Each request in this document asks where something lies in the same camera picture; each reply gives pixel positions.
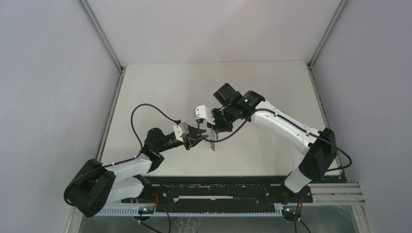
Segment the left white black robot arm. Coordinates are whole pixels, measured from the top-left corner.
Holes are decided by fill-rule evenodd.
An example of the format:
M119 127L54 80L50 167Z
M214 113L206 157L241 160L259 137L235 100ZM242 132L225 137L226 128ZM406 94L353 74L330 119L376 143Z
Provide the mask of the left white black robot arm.
M107 165L88 160L64 191L64 201L86 217L96 215L107 204L127 198L147 202L152 190L143 174L156 170L164 161L162 152L179 146L190 150L207 138L206 130L183 122L164 134L159 128L148 131L141 151L131 159Z

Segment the small circuit board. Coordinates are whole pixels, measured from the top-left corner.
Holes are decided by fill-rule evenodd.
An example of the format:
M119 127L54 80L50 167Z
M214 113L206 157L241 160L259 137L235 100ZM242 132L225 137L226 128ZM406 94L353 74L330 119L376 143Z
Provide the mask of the small circuit board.
M139 207L137 214L138 215L151 215L155 209L153 207Z
M300 217L302 213L301 208L285 208L282 210L282 215L285 217L295 217L298 216Z

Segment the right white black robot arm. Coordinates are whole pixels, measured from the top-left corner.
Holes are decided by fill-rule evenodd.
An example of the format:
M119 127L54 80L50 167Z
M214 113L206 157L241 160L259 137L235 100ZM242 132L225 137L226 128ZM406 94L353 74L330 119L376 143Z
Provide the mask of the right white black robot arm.
M299 166L282 183L281 197L293 202L300 191L312 181L318 181L329 171L337 156L336 138L329 128L318 130L293 119L274 107L262 95L248 91L244 95L225 83L214 94L221 108L200 105L194 108L197 124L206 122L215 133L235 134L233 123L243 120L274 132L292 144L303 156Z

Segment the right small circuit board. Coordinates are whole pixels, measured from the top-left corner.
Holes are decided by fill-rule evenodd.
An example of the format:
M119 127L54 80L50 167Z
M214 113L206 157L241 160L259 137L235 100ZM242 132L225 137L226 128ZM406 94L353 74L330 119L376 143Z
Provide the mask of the right small circuit board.
M300 217L302 213L301 208L285 208L282 210L282 215L285 217L295 217L298 216Z

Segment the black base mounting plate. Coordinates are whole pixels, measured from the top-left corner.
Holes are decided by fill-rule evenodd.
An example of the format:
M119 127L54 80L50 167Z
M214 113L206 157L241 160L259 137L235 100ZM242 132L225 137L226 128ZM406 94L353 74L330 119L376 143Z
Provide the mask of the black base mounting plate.
M156 202L167 211L268 210L272 205L312 203L306 186L297 194L280 187L285 176L146 176L150 185L122 203Z

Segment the left small circuit board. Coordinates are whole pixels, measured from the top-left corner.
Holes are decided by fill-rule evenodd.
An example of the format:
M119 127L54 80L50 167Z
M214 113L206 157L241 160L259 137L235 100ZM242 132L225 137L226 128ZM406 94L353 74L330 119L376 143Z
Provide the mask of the left small circuit board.
M155 209L153 207L139 207L137 214L138 215L151 215Z

